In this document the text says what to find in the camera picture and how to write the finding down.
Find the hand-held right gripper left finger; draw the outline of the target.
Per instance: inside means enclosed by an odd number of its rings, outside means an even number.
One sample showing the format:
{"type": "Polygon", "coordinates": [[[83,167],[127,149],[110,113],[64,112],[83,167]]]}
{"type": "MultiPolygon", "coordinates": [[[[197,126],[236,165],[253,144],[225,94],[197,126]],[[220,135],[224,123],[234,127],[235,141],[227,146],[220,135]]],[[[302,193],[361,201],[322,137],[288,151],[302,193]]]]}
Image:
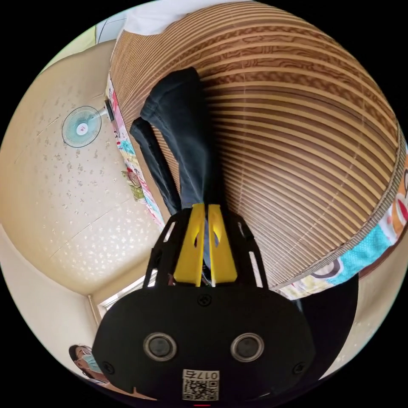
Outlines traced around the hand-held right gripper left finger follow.
{"type": "Polygon", "coordinates": [[[178,284],[200,286],[204,252],[205,204],[191,208],[182,246],[174,271],[178,284]]]}

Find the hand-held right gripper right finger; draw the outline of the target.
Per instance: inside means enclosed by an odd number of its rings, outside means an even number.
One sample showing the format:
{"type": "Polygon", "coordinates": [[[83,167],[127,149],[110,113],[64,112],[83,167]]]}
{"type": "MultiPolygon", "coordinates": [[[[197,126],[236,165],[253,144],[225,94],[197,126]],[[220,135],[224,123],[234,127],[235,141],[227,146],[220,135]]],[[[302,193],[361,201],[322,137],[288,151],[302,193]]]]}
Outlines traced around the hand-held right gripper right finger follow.
{"type": "Polygon", "coordinates": [[[238,274],[219,205],[208,206],[208,225],[212,285],[234,283],[238,274]]]}

